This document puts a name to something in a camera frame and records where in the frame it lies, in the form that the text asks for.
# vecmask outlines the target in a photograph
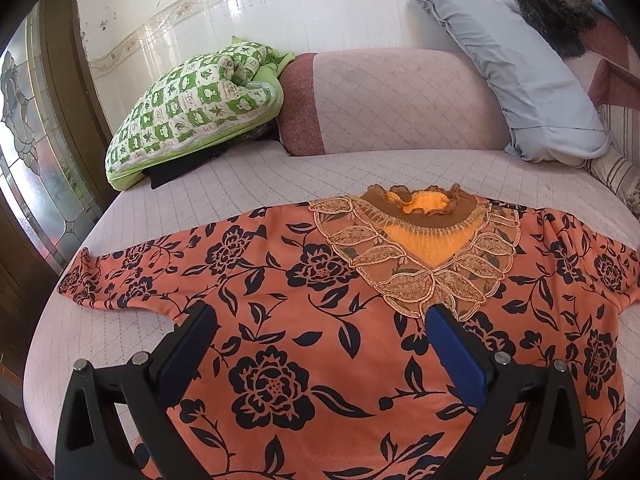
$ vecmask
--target black furry object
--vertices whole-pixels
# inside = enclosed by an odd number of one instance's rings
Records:
[[[585,53],[580,32],[597,24],[591,0],[516,0],[524,20],[565,59]]]

